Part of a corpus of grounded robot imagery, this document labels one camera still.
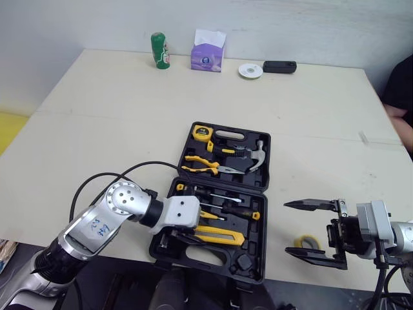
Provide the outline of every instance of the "toolbox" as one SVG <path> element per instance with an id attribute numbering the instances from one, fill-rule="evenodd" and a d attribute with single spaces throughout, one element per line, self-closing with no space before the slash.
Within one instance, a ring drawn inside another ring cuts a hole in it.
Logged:
<path id="1" fill-rule="evenodd" d="M 270 143 L 264 132 L 192 124 L 179 160 L 185 170 L 172 181 L 168 197 L 197 196 L 201 217 L 195 231 L 165 227 L 152 238 L 149 253 L 158 264 L 201 269 L 237 283 L 264 280 L 267 198 L 263 192 L 269 183 Z M 236 233 L 211 242 L 215 228 Z M 189 247 L 211 252 L 220 264 L 190 258 Z"/>

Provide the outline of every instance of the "purple tissue box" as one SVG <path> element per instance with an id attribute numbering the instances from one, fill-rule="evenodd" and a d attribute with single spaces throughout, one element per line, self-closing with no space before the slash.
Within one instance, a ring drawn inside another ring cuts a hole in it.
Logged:
<path id="1" fill-rule="evenodd" d="M 191 51 L 191 69 L 220 72 L 224 48 L 203 43 L 195 45 Z"/>

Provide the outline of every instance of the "white wall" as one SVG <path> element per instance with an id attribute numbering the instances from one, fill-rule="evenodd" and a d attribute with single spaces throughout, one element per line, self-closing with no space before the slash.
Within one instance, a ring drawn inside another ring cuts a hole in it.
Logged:
<path id="1" fill-rule="evenodd" d="M 361 67 L 378 92 L 413 52 L 412 0 L 0 0 L 0 110 L 31 114 L 83 48 L 188 54 L 195 28 L 226 57 Z"/>

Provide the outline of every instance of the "black shirt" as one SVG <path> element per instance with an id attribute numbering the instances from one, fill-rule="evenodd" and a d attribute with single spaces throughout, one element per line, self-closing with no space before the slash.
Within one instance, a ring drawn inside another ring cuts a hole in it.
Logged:
<path id="1" fill-rule="evenodd" d="M 413 55 L 394 67 L 381 97 L 383 103 L 407 110 L 403 119 L 413 124 Z"/>

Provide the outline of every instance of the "robotic arm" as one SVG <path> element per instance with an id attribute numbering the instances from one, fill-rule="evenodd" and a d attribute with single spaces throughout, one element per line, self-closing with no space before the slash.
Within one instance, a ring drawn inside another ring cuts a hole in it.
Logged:
<path id="1" fill-rule="evenodd" d="M 112 241 L 124 221 L 139 222 L 157 234 L 168 226 L 195 228 L 200 210 L 195 196 L 158 201 L 131 181 L 114 183 L 12 278 L 0 293 L 0 310 L 54 309 L 78 272 Z"/>
<path id="2" fill-rule="evenodd" d="M 334 211 L 338 219 L 327 225 L 328 245 L 336 248 L 333 258 L 325 251 L 287 247 L 285 251 L 313 265 L 347 269 L 346 252 L 373 259 L 378 269 L 401 266 L 403 279 L 413 294 L 413 223 L 390 222 L 390 213 L 381 200 L 357 204 L 357 216 L 349 216 L 344 200 L 304 199 L 284 204 L 299 210 Z"/>

